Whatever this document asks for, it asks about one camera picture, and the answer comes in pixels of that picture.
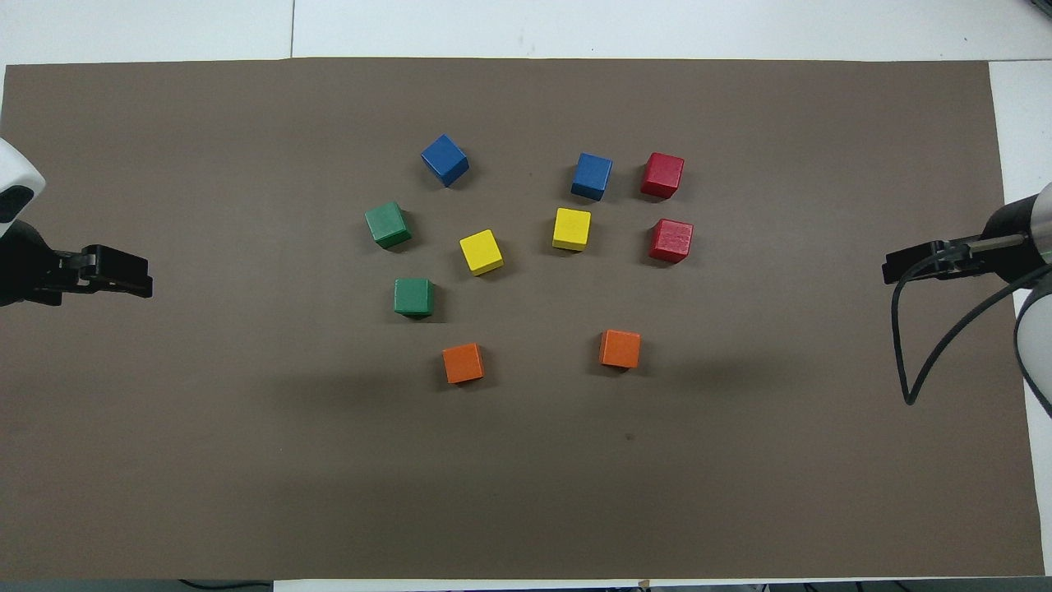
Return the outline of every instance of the black wire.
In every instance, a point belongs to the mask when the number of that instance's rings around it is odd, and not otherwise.
[[[903,400],[906,402],[906,405],[913,405],[913,403],[916,402],[917,393],[920,392],[920,385],[924,384],[926,373],[922,370],[920,374],[917,375],[916,382],[913,383],[913,387],[910,388],[909,381],[906,379],[906,363],[903,361],[902,331],[898,328],[898,300],[902,298],[903,288],[906,287],[906,283],[912,280],[913,275],[915,275],[920,269],[942,261],[947,257],[965,252],[966,250],[968,250],[968,245],[963,244],[945,250],[939,250],[930,257],[925,257],[924,259],[917,261],[912,267],[906,269],[903,277],[898,278],[898,283],[895,284],[895,290],[891,293],[891,341],[895,349],[895,369],[898,370],[898,387],[903,391]]]
[[[239,588],[256,588],[256,587],[269,589],[274,586],[274,583],[270,581],[238,581],[236,584],[221,584],[218,586],[198,584],[196,581],[190,581],[188,579],[180,579],[179,581],[197,590],[237,590]]]
[[[922,268],[936,261],[945,259],[947,257],[952,257],[954,254],[957,254],[967,248],[968,248],[967,245],[955,246],[953,248],[947,248],[946,250],[942,250],[939,252],[932,254],[931,257],[927,257],[920,260],[915,265],[910,267],[905,273],[903,273],[902,279],[899,279],[898,283],[895,285],[895,291],[891,294],[891,339],[895,348],[895,367],[898,370],[898,384],[903,390],[903,400],[906,402],[906,405],[913,405],[914,403],[916,403],[917,395],[920,393],[920,387],[924,385],[925,380],[928,377],[928,373],[931,372],[931,368],[935,366],[935,361],[938,360],[938,356],[943,354],[943,352],[950,345],[950,343],[953,342],[953,340],[962,331],[964,331],[966,327],[968,327],[968,324],[975,321],[976,318],[985,313],[990,307],[993,307],[1000,301],[1005,300],[1007,295],[1011,294],[1016,289],[1024,287],[1029,283],[1039,279],[1045,273],[1052,271],[1052,265],[1045,265],[1044,267],[1038,267],[1030,271],[1029,273],[1020,277],[1019,279],[1013,281],[1012,283],[1009,283],[1005,287],[1002,287],[1000,289],[995,291],[992,295],[990,295],[989,299],[983,301],[982,303],[978,304],[978,306],[969,311],[968,314],[962,318],[960,321],[958,321],[957,324],[954,325],[949,331],[947,331],[946,335],[944,335],[943,339],[939,340],[938,344],[928,355],[928,360],[925,361],[924,366],[920,367],[920,372],[917,373],[917,377],[916,381],[913,383],[913,387],[910,387],[909,382],[906,379],[906,365],[903,362],[902,333],[898,327],[898,299],[901,298],[901,294],[903,292],[903,287],[906,285],[906,282],[912,279],[913,275],[916,274],[916,272]],[[1052,417],[1052,411],[1050,411],[1049,408],[1047,408],[1046,411],[1050,412],[1049,415],[1050,417]]]

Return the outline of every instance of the wooden block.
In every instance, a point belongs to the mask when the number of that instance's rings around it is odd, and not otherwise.
[[[551,245],[570,250],[584,250],[588,245],[590,225],[591,211],[568,207],[555,209],[555,231],[551,236]]]
[[[366,211],[365,222],[369,224],[372,240],[384,248],[412,238],[412,232],[405,223],[405,217],[402,216],[402,208],[393,201]]]
[[[640,345],[643,339],[639,333],[608,329],[603,332],[599,347],[599,362],[603,366],[618,368],[636,368],[640,366]]]
[[[640,191],[654,197],[668,199],[680,188],[680,178],[683,176],[683,159],[655,151],[647,160],[643,171],[643,184]]]
[[[468,169],[467,155],[445,134],[424,148],[420,157],[447,187]]]
[[[450,385],[482,379],[482,352],[478,344],[466,344],[442,350],[442,362],[446,366],[446,381]]]
[[[489,228],[462,238],[461,250],[464,251],[464,259],[472,274],[482,274],[504,264],[504,258],[501,257],[501,249],[497,246],[493,230]]]
[[[423,277],[401,277],[394,280],[394,312],[407,318],[423,319],[434,312],[434,284]]]
[[[609,158],[586,151],[581,152],[581,156],[578,157],[578,168],[573,172],[573,184],[570,185],[570,192],[595,201],[603,199],[611,167],[613,167],[613,161]]]
[[[650,234],[650,256],[654,259],[677,263],[690,253],[690,239],[694,225],[662,218]]]

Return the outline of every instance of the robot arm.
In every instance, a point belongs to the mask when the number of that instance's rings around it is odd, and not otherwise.
[[[44,190],[44,178],[14,146],[0,138],[0,237],[33,198]]]
[[[983,232],[952,240],[932,240],[889,252],[882,267],[884,282],[894,283],[891,298],[891,335],[895,365],[906,405],[913,405],[928,372],[957,334],[984,311],[1018,288],[1030,288],[1015,326],[1016,361],[1023,375],[1052,417],[1052,183],[1037,195],[1009,203],[990,216]],[[898,327],[898,299],[907,282],[954,279],[995,272],[1008,285],[964,317],[939,341],[925,361],[913,385],[906,377]]]
[[[44,178],[0,139],[0,307],[28,301],[57,307],[63,292],[125,291],[149,299],[146,259],[102,244],[54,250],[18,216],[44,188]]]

